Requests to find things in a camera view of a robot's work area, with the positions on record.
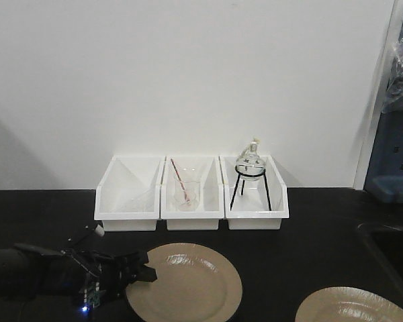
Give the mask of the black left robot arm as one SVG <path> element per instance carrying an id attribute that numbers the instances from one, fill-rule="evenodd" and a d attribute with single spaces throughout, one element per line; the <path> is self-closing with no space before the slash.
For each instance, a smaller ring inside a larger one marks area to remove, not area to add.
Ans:
<path id="1" fill-rule="evenodd" d="M 0 248 L 0 298 L 71 297 L 84 311 L 120 299 L 135 282 L 154 282 L 145 251 L 113 256 L 30 244 Z"/>

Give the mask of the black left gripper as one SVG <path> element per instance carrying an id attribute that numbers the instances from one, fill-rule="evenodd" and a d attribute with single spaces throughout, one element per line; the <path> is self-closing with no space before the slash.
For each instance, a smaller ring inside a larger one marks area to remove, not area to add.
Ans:
<path id="1" fill-rule="evenodd" d="M 129 284 L 157 279 L 156 270 L 148 266 L 145 251 L 113 256 L 64 249 L 59 263 L 59 295 L 73 297 L 87 307 L 98 307 L 120 298 Z"/>

